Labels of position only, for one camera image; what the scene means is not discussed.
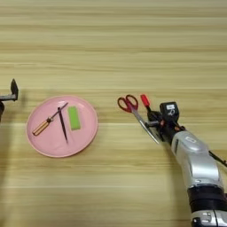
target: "yellow screwdriver handle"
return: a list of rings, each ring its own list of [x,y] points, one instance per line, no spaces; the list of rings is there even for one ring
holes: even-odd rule
[[[34,136],[39,136],[39,134],[44,131],[49,124],[51,123],[52,119],[48,118],[47,120],[45,120],[44,122],[42,122],[32,133]]]

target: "pink plate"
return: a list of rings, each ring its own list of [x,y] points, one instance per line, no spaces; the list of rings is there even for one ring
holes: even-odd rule
[[[37,137],[34,129],[40,123],[58,111],[58,107],[68,102],[62,109],[62,115],[67,130],[67,140],[57,114],[50,125]],[[81,123],[81,129],[71,130],[67,108],[75,106]],[[31,113],[27,121],[27,138],[30,144],[41,154],[61,158],[80,152],[90,144],[98,130],[98,117],[94,108],[85,100],[75,96],[62,96],[46,100]]]

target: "scissors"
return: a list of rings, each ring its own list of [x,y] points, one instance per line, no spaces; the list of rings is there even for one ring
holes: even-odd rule
[[[134,116],[139,121],[139,123],[141,124],[141,126],[148,133],[148,135],[157,144],[159,143],[159,141],[155,138],[155,136],[153,135],[153,133],[151,132],[151,130],[145,126],[144,119],[138,113],[138,111],[137,111],[137,109],[138,109],[138,101],[137,101],[137,99],[134,96],[127,95],[125,98],[124,97],[120,97],[120,98],[118,98],[117,103],[118,103],[119,108],[122,109],[123,111],[128,112],[128,113],[133,113]]]

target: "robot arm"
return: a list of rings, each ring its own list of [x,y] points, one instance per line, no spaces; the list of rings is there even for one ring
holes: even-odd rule
[[[176,102],[160,104],[160,112],[152,111],[145,95],[141,96],[148,111],[149,127],[158,121],[156,128],[160,139],[167,141],[182,168],[184,184],[192,211],[192,227],[227,226],[227,199],[215,160],[227,166],[209,151],[207,145],[196,138],[177,121],[179,110]]]
[[[18,100],[19,90],[16,81],[13,79],[11,82],[11,92],[12,94],[6,96],[0,96],[0,121],[2,118],[2,114],[4,112],[4,103],[3,101],[16,101]]]

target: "green eraser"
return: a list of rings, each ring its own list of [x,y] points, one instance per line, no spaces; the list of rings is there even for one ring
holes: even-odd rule
[[[71,130],[78,130],[81,128],[80,118],[75,106],[69,106],[67,109]]]

